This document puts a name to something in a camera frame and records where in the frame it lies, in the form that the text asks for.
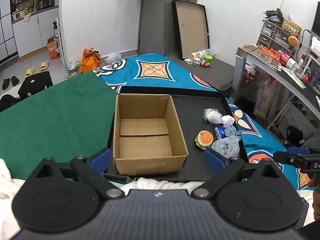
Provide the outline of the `grey denim plush piece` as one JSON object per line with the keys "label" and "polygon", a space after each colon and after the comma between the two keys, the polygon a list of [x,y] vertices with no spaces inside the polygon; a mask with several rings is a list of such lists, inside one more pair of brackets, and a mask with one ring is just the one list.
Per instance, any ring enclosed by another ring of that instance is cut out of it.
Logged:
{"label": "grey denim plush piece", "polygon": [[224,139],[213,142],[211,148],[225,158],[237,158],[240,153],[241,132],[233,125],[223,125],[225,127]]}

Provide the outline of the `blue tissue pack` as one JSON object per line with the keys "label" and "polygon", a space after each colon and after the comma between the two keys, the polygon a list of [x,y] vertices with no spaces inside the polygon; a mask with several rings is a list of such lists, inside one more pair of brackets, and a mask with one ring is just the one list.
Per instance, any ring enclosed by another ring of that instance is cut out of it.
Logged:
{"label": "blue tissue pack", "polygon": [[218,126],[214,129],[217,140],[224,139],[227,136],[225,135],[225,127]]}

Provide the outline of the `small white plastic bag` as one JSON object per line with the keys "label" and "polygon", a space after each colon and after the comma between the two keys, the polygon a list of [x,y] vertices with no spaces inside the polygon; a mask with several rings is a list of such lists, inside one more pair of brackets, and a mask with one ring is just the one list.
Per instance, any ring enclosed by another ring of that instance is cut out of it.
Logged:
{"label": "small white plastic bag", "polygon": [[220,123],[223,125],[233,125],[235,122],[235,119],[230,115],[223,115],[220,118]]}

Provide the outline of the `white fluffy bag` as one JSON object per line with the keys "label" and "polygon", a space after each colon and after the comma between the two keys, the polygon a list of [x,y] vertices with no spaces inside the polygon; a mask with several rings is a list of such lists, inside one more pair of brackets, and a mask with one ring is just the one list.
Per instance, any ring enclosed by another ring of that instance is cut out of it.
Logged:
{"label": "white fluffy bag", "polygon": [[203,110],[203,119],[211,124],[220,124],[222,114],[217,109],[207,108]]}

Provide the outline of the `brown cardboard box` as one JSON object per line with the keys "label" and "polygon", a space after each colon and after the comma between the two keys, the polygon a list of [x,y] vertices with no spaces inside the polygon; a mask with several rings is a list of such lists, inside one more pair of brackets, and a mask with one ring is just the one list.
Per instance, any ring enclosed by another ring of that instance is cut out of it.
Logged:
{"label": "brown cardboard box", "polygon": [[113,162],[123,176],[175,173],[189,155],[172,96],[119,94]]}

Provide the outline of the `green cloth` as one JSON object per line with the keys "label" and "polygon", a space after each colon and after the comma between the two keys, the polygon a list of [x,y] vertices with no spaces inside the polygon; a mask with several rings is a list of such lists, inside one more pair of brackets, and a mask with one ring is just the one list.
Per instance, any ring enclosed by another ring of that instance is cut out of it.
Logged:
{"label": "green cloth", "polygon": [[27,179],[43,158],[66,163],[108,143],[116,92],[93,73],[53,85],[1,112],[1,159]]}

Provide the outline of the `red basket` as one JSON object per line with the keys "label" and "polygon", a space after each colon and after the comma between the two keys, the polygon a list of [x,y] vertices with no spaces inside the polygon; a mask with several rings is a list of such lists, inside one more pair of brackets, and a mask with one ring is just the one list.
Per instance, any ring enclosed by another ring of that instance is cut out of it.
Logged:
{"label": "red basket", "polygon": [[259,71],[256,66],[247,65],[242,76],[241,87],[247,88],[253,81],[259,77]]}

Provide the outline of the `grey bench mat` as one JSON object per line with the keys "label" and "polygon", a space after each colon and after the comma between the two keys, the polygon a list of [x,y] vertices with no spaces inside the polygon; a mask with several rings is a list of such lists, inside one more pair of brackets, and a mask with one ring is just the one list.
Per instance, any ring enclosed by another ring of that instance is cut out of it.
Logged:
{"label": "grey bench mat", "polygon": [[214,59],[211,67],[194,66],[180,60],[176,55],[165,57],[177,63],[179,66],[196,75],[206,83],[212,85],[219,91],[225,91],[232,87],[234,67],[221,60]]}

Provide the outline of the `orange bag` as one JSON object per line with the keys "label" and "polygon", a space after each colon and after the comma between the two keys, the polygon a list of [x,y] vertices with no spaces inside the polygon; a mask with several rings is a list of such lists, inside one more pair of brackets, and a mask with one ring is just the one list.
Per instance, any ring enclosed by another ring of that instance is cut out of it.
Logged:
{"label": "orange bag", "polygon": [[84,49],[80,62],[82,73],[85,74],[94,68],[98,68],[100,66],[100,57],[99,50],[94,48]]}

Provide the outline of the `blue patterned blanket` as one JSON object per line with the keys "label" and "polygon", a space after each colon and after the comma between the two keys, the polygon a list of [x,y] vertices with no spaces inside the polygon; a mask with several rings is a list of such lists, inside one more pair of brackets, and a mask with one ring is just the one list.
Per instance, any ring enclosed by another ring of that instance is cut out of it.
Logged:
{"label": "blue patterned blanket", "polygon": [[[144,54],[94,68],[101,81],[120,92],[124,86],[171,87],[215,91],[215,88],[174,61],[159,54]],[[229,102],[231,116],[241,132],[242,142],[250,162],[271,158],[276,151],[286,150],[270,132],[263,129],[245,112]]]}

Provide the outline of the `black slipper pair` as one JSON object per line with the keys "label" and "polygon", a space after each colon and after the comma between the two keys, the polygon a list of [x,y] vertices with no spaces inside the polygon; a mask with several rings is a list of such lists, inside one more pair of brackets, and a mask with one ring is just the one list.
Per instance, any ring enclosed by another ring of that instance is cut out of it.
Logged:
{"label": "black slipper pair", "polygon": [[12,83],[13,86],[16,86],[19,84],[19,79],[16,77],[16,76],[12,76],[11,78],[6,78],[3,80],[3,83],[2,83],[2,90],[6,90],[10,83]]}

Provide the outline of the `white plastic tub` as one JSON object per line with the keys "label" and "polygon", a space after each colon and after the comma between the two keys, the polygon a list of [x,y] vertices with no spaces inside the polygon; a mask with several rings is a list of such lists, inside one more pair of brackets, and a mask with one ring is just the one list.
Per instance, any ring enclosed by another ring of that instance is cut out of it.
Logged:
{"label": "white plastic tub", "polygon": [[208,55],[214,57],[216,55],[215,49],[201,49],[199,51],[191,53],[191,56],[193,58],[199,58],[201,60],[204,60],[204,58]]}

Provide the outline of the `orange cardboard box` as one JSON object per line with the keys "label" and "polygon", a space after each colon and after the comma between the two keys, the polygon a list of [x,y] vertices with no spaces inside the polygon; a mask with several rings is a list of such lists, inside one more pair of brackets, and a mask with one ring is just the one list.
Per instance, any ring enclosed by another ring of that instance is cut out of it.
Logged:
{"label": "orange cardboard box", "polygon": [[51,60],[55,60],[59,58],[59,53],[56,50],[56,45],[55,45],[55,37],[50,37],[47,40],[47,50],[49,52],[49,57]]}

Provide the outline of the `grey drawer organizer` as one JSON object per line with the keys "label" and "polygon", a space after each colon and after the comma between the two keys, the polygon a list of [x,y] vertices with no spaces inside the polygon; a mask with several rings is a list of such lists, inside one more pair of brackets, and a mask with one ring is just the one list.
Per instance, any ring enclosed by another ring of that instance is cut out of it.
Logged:
{"label": "grey drawer organizer", "polygon": [[257,45],[292,54],[294,47],[289,44],[289,37],[290,34],[287,31],[268,20],[264,20]]}

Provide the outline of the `leaning brown framed board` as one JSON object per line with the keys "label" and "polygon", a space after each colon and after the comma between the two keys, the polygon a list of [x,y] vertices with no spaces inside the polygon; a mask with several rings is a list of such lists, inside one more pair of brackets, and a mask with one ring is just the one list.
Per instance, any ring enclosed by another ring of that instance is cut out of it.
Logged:
{"label": "leaning brown framed board", "polygon": [[209,28],[204,5],[173,0],[172,15],[179,59],[200,49],[209,49]]}

